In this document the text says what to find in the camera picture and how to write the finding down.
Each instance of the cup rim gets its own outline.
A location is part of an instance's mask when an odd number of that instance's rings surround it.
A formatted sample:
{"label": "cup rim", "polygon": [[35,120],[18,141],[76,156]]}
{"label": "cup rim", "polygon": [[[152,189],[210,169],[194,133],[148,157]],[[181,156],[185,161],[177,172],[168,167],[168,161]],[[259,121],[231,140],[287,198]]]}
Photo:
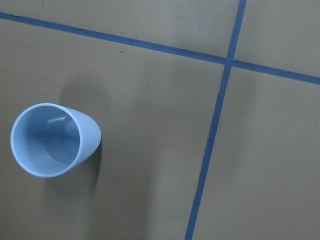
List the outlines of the cup rim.
{"label": "cup rim", "polygon": [[[16,149],[15,149],[15,143],[14,143],[14,135],[15,135],[15,130],[16,130],[16,127],[17,127],[17,124],[18,122],[20,121],[20,119],[26,114],[28,113],[29,111],[33,110],[33,109],[36,109],[38,107],[55,107],[57,109],[60,109],[62,111],[64,111],[66,114],[68,114],[72,120],[74,121],[77,129],[78,129],[78,132],[79,132],[79,148],[78,148],[78,152],[75,156],[75,158],[73,159],[73,161],[66,167],[64,168],[63,170],[59,171],[59,172],[56,172],[56,173],[52,173],[52,174],[42,174],[42,173],[38,173],[38,172],[35,172],[35,171],[32,171],[30,169],[28,169],[26,166],[24,166],[24,164],[19,160],[19,157],[16,153]],[[27,109],[25,109],[18,117],[17,119],[14,121],[14,124],[13,124],[13,127],[12,127],[12,130],[11,130],[11,136],[10,136],[10,144],[11,144],[11,150],[12,150],[12,153],[13,153],[13,156],[15,158],[15,160],[17,161],[17,163],[25,170],[27,171],[28,173],[34,175],[34,176],[37,176],[37,177],[41,177],[41,178],[52,178],[52,177],[56,177],[56,176],[59,176],[61,174],[64,174],[66,173],[67,171],[69,171],[75,164],[76,162],[78,161],[79,157],[80,157],[80,153],[82,152],[82,148],[83,148],[83,133],[81,131],[81,127],[77,121],[77,119],[75,118],[75,116],[72,114],[72,112],[70,112],[68,110],[67,107],[64,107],[64,106],[61,106],[61,105],[58,105],[58,104],[55,104],[55,103],[48,103],[48,102],[45,102],[45,103],[38,103],[38,104],[35,104],[35,105],[32,105],[30,107],[28,107]]]}

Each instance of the floor tile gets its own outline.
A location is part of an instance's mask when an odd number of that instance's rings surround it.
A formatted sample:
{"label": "floor tile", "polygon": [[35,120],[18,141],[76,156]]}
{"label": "floor tile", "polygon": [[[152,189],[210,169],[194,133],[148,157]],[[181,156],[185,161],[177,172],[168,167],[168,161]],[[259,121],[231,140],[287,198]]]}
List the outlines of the floor tile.
{"label": "floor tile", "polygon": [[225,57],[238,0],[4,0],[3,12]]}
{"label": "floor tile", "polygon": [[235,59],[320,77],[320,1],[248,0]]}
{"label": "floor tile", "polygon": [[[9,20],[0,28],[0,238],[183,239],[223,66]],[[90,159],[49,179],[23,171],[10,149],[14,120],[41,102],[102,130]]]}
{"label": "floor tile", "polygon": [[233,68],[194,240],[317,239],[320,86]]}

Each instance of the beige floor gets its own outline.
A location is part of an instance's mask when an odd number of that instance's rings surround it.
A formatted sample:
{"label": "beige floor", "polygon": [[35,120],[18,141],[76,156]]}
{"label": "beige floor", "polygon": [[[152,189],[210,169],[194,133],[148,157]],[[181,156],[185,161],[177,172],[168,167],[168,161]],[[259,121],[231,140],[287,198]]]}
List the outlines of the beige floor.
{"label": "beige floor", "polygon": [[[239,1],[4,0],[0,12],[226,57]],[[235,59],[320,76],[320,4],[248,0]],[[224,66],[0,19],[0,239],[185,239]],[[193,239],[317,239],[320,86],[232,68]],[[43,102],[102,143],[49,179],[10,132]]]}

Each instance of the blue tape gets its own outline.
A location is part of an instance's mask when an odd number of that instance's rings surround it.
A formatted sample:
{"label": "blue tape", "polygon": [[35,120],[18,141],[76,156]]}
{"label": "blue tape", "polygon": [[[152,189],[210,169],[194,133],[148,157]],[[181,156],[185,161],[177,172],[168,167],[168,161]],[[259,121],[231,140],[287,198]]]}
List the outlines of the blue tape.
{"label": "blue tape", "polygon": [[217,134],[217,130],[218,130],[222,106],[223,106],[223,102],[224,102],[224,98],[225,98],[225,94],[226,94],[226,90],[227,90],[227,85],[228,85],[230,72],[231,72],[231,68],[232,68],[232,63],[233,63],[233,60],[235,57],[239,33],[240,33],[240,29],[241,29],[241,24],[242,24],[244,14],[245,14],[246,3],[247,3],[247,0],[240,0],[239,6],[237,9],[234,27],[233,27],[233,31],[232,31],[232,36],[231,36],[229,49],[228,49],[228,53],[227,53],[227,59],[225,62],[223,73],[222,73],[221,90],[217,96],[215,107],[214,107],[213,117],[212,117],[210,131],[209,131],[209,138],[208,138],[208,141],[207,141],[206,147],[205,147],[205,152],[204,152],[204,156],[203,156],[203,160],[202,160],[200,175],[199,175],[199,179],[198,179],[198,186],[197,186],[195,197],[193,199],[190,218],[189,218],[188,226],[187,226],[186,233],[185,233],[185,240],[192,240],[193,235],[194,235],[196,221],[197,221],[198,212],[199,212],[200,203],[201,203],[201,198],[202,198],[202,194],[204,191],[206,177],[207,177],[208,168],[209,168],[209,163],[210,163],[210,159],[211,159],[211,154],[212,154],[212,150],[214,147],[216,134]]}
{"label": "blue tape", "polygon": [[150,50],[163,52],[163,53],[167,53],[167,54],[179,55],[179,56],[183,56],[183,57],[187,57],[187,58],[203,60],[206,62],[211,62],[211,63],[216,63],[216,64],[224,65],[226,62],[226,59],[224,57],[220,57],[220,56],[214,56],[214,55],[205,54],[205,53],[201,53],[201,52],[185,50],[185,49],[172,47],[172,46],[165,46],[165,45],[152,43],[152,42],[148,42],[148,41],[142,41],[142,40],[137,40],[137,39],[133,39],[133,38],[112,35],[109,33],[102,33],[102,32],[98,32],[98,31],[80,29],[80,28],[76,28],[73,26],[54,23],[54,22],[50,22],[50,21],[38,20],[38,19],[25,17],[25,16],[15,16],[15,15],[7,14],[4,12],[0,12],[0,19],[8,19],[8,20],[12,20],[12,21],[15,21],[18,23],[39,26],[39,27],[43,27],[43,28],[47,28],[47,29],[59,30],[59,31],[67,32],[67,33],[78,34],[78,35],[87,36],[87,37],[91,37],[91,38],[95,38],[95,39],[107,40],[107,41],[111,41],[111,42],[115,42],[115,43],[140,47],[140,48],[144,48],[144,49],[150,49]]}
{"label": "blue tape", "polygon": [[247,70],[251,70],[259,73],[270,74],[270,75],[275,75],[275,76],[284,77],[288,79],[299,80],[306,83],[320,85],[320,77],[310,76],[310,75],[301,74],[293,71],[286,71],[286,70],[281,70],[274,67],[262,66],[262,65],[253,64],[253,63],[244,62],[244,61],[238,61],[238,60],[234,60],[232,63],[232,66],[235,68],[247,69]]}

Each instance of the cup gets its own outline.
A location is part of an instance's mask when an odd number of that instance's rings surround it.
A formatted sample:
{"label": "cup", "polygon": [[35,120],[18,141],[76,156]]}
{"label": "cup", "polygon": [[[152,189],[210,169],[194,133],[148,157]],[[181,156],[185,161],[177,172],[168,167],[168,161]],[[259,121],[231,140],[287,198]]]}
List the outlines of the cup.
{"label": "cup", "polygon": [[86,160],[99,146],[101,131],[88,115],[53,103],[24,110],[11,131],[11,149],[28,173],[59,176]]}

